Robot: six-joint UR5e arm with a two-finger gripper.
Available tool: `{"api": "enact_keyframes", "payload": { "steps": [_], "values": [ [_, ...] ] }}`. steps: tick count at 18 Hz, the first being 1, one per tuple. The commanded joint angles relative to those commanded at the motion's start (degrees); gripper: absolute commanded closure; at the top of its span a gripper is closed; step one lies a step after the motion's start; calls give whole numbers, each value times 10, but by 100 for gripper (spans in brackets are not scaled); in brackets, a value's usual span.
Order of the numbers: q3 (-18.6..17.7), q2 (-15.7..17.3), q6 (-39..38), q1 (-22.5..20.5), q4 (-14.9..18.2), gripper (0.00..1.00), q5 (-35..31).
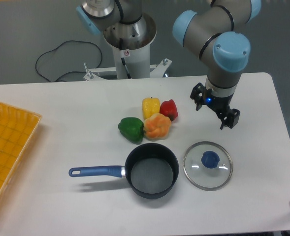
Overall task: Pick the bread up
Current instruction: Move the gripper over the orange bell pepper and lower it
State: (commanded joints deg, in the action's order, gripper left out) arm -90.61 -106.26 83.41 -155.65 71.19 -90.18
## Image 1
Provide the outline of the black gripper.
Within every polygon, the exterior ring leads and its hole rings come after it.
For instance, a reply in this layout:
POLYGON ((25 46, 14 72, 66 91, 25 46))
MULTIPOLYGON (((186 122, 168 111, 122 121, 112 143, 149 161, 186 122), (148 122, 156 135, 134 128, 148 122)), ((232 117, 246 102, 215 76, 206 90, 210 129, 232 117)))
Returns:
POLYGON ((195 103, 195 110, 198 111, 203 105, 206 105, 212 111, 219 115, 222 124, 220 129, 224 127, 232 129, 239 121, 240 111, 231 109, 230 102, 233 95, 228 97, 215 97, 213 95, 203 95, 205 87, 202 83, 195 85, 191 91, 190 99, 195 103))

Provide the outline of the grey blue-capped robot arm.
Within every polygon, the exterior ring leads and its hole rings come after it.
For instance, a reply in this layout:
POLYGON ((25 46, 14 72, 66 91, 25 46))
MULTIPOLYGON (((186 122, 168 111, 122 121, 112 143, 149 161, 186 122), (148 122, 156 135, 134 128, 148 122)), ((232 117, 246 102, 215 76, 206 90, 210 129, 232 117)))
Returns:
MULTIPOLYGON (((251 51, 250 43, 235 28, 258 15, 258 0, 213 0, 210 9, 198 14, 187 10, 172 28, 173 37, 209 69, 206 82, 197 84, 191 99, 196 108, 207 106, 233 128, 240 111, 230 107, 231 99, 251 51)), ((102 34, 112 47, 118 79, 148 78, 150 45, 157 28, 142 10, 139 0, 86 0, 76 8, 82 24, 91 34, 102 34)))

